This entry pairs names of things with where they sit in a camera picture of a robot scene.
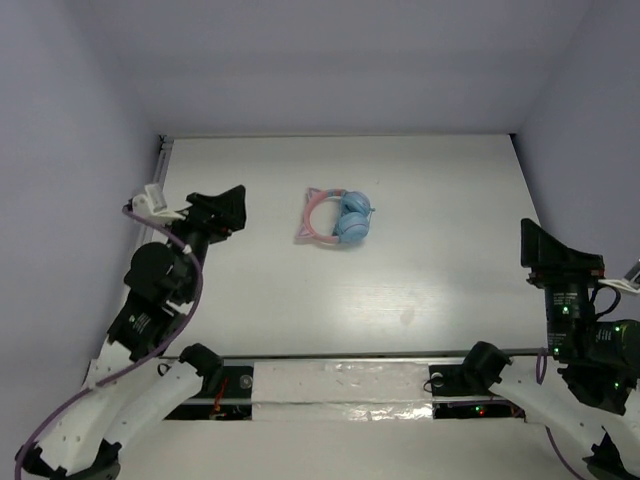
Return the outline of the blue pink cat-ear headphones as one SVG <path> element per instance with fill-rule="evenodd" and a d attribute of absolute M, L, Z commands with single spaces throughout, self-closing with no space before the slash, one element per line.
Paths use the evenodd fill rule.
<path fill-rule="evenodd" d="M 327 201 L 336 201 L 338 216 L 331 234 L 318 233 L 312 224 L 314 210 Z M 357 245 L 362 243 L 370 231 L 371 217 L 376 209 L 369 198 L 360 191 L 309 187 L 306 189 L 305 206 L 301 223 L 295 234 L 296 242 L 315 241 L 323 245 Z"/>

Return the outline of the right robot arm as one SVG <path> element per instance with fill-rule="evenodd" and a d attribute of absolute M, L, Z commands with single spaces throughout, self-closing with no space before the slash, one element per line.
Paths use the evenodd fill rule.
<path fill-rule="evenodd" d="M 527 281 L 544 292 L 547 348 L 528 380 L 513 357 L 479 341 L 462 362 L 463 384 L 509 400 L 571 437 L 595 478 L 636 479 L 639 323 L 605 317 L 623 294 L 638 294 L 639 268 L 608 279 L 602 256 L 566 246 L 528 218 L 520 229 Z"/>

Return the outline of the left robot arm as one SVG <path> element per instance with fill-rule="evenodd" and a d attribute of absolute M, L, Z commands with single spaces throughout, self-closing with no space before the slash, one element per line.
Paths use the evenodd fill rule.
<path fill-rule="evenodd" d="M 213 196 L 191 193 L 186 201 L 187 207 L 172 210 L 162 188 L 148 184 L 123 206 L 125 216 L 166 240 L 134 252 L 124 277 L 124 304 L 80 391 L 49 414 L 17 451 L 15 478 L 114 479 L 121 471 L 119 455 L 135 434 L 187 398 L 221 386 L 222 359 L 196 343 L 138 399 L 131 397 L 141 370 L 166 352 L 197 311 L 209 247 L 246 225 L 244 185 Z"/>

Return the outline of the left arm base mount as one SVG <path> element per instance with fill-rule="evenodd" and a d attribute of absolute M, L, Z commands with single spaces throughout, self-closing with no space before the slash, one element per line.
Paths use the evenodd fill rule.
<path fill-rule="evenodd" d="M 224 368 L 220 385 L 200 392 L 171 411 L 166 420 L 243 421 L 252 419 L 254 369 L 249 365 Z"/>

